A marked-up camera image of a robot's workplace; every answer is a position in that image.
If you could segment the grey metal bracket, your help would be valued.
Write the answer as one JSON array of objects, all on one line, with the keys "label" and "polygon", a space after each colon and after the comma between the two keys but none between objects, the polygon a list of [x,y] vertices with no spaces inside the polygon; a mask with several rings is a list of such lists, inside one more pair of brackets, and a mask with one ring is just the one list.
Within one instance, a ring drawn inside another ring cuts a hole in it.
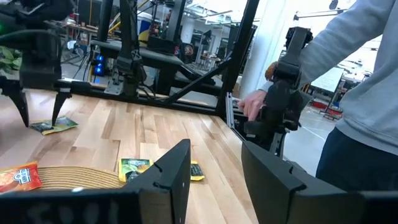
[{"label": "grey metal bracket", "polygon": [[118,69],[115,68],[104,92],[110,95],[120,95],[123,92],[123,81],[124,78],[119,74]]}]

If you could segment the person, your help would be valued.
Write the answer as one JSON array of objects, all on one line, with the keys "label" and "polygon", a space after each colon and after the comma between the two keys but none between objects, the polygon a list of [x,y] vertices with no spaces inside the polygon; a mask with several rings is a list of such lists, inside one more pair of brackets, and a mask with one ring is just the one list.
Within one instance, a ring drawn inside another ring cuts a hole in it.
[{"label": "person", "polygon": [[381,38],[372,75],[340,101],[316,177],[346,191],[398,190],[398,0],[356,0],[302,50],[301,84]]}]

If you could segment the orange tea packet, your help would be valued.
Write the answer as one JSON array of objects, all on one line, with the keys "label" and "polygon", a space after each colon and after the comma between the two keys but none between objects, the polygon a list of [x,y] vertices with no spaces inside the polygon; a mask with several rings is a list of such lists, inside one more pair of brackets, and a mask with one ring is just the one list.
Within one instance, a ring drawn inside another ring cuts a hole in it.
[{"label": "orange tea packet", "polygon": [[37,162],[0,170],[0,194],[12,191],[29,191],[42,186]]}]

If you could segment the silver aluminium extrusion post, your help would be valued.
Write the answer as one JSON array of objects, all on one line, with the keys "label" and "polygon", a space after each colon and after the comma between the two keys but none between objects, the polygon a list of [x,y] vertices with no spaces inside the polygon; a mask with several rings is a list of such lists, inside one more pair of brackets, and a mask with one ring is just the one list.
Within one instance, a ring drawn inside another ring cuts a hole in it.
[{"label": "silver aluminium extrusion post", "polygon": [[226,124],[229,128],[234,128],[234,105],[231,92],[226,93]]}]

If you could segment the green plant white pot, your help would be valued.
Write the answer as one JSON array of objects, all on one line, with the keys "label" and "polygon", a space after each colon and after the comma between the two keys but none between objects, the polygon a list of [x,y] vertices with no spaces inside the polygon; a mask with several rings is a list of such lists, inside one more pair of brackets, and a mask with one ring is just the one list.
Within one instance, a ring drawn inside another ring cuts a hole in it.
[{"label": "green plant white pot", "polygon": [[0,46],[0,71],[13,74],[20,70],[22,52],[5,46]]}]

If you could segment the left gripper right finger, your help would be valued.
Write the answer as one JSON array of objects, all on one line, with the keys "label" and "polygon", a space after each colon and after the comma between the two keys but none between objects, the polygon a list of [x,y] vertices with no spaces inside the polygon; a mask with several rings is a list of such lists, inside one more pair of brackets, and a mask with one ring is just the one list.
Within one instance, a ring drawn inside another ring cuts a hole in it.
[{"label": "left gripper right finger", "polygon": [[362,195],[317,179],[249,141],[242,144],[241,160],[259,224],[366,224]]}]

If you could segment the green tea packet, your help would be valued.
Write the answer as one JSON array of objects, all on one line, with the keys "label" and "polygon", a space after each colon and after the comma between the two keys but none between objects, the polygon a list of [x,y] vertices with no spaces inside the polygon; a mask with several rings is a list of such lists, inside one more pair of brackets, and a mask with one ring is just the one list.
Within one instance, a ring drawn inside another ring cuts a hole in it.
[{"label": "green tea packet", "polygon": [[151,159],[122,158],[118,162],[119,180],[129,182],[145,172],[152,164],[153,160]]},{"label": "green tea packet", "polygon": [[190,180],[201,181],[205,178],[204,173],[197,161],[191,161],[190,164]]},{"label": "green tea packet", "polygon": [[56,119],[55,124],[52,124],[52,120],[42,120],[38,122],[34,122],[30,125],[35,131],[40,132],[42,135],[48,135],[53,133],[58,133],[62,131],[66,131],[71,128],[75,128],[78,126],[78,123],[74,122],[70,118],[66,116],[61,116]]}]

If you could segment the person's hand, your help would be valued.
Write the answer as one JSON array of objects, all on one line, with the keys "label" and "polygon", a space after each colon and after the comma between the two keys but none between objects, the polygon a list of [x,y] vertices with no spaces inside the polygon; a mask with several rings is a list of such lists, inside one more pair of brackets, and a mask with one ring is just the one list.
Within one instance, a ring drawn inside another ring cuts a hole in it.
[{"label": "person's hand", "polygon": [[238,103],[243,114],[248,117],[248,121],[254,121],[256,119],[259,110],[264,105],[266,94],[267,92],[264,90],[256,90],[248,94],[245,99]]}]

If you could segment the white bottle blue yellow label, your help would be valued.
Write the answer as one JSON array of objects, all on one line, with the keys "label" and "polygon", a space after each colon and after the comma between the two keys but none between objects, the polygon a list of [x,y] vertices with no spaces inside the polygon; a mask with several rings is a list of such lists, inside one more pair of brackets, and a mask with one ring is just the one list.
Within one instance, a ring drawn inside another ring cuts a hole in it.
[{"label": "white bottle blue yellow label", "polygon": [[139,40],[147,40],[149,36],[149,29],[152,23],[152,15],[139,11],[137,14],[137,23]]}]

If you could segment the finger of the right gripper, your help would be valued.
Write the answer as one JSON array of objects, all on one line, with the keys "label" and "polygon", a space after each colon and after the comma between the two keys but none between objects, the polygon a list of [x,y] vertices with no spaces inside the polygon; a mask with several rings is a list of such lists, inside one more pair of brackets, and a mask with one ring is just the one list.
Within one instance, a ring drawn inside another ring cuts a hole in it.
[{"label": "finger of the right gripper", "polygon": [[66,99],[71,98],[72,94],[70,92],[58,92],[56,97],[55,97],[55,103],[53,107],[53,113],[52,113],[52,126],[55,126],[55,123],[57,121],[59,112],[65,102]]},{"label": "finger of the right gripper", "polygon": [[10,80],[6,77],[0,77],[0,89],[2,95],[8,96],[17,107],[25,127],[29,126],[29,111],[26,95],[23,87],[20,86],[19,80]]}]

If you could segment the round woven placemat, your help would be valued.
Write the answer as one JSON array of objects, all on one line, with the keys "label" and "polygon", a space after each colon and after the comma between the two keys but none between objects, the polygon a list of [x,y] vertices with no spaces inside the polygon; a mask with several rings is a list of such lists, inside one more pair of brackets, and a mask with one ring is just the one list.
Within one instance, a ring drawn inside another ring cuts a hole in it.
[{"label": "round woven placemat", "polygon": [[39,190],[116,189],[125,185],[117,173],[79,166],[39,167]]}]

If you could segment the grey cart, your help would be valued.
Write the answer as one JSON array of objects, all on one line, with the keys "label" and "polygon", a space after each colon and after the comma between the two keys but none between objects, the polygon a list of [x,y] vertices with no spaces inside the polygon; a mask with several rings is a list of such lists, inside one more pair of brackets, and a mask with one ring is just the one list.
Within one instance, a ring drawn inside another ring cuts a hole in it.
[{"label": "grey cart", "polygon": [[[116,52],[116,55],[121,50],[121,41],[118,41],[118,40],[112,40],[110,42],[102,42],[102,41],[98,41],[98,40],[94,39],[90,42],[90,44],[98,45],[101,49],[104,48],[104,49],[112,50],[113,52]],[[174,65],[183,65],[183,62],[177,56],[174,56],[174,55],[166,55],[166,54],[154,52],[145,47],[140,47],[139,51],[140,51],[142,58],[154,59],[154,60],[158,60],[161,62],[171,63]]]}]

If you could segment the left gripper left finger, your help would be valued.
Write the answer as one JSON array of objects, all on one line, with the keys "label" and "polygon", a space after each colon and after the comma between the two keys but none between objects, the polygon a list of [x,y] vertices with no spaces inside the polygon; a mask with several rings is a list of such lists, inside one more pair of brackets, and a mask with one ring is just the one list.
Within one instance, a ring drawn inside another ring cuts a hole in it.
[{"label": "left gripper left finger", "polygon": [[184,224],[190,189],[191,142],[183,139],[129,180],[123,224]]}]

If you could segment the black computer blue lights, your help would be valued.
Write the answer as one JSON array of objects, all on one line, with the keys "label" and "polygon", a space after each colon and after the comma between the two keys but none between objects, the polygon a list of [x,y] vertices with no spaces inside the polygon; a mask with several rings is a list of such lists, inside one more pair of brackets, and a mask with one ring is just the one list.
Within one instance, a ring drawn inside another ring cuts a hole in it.
[{"label": "black computer blue lights", "polygon": [[106,59],[100,55],[96,54],[93,60],[93,75],[94,76],[104,76],[106,70]]}]

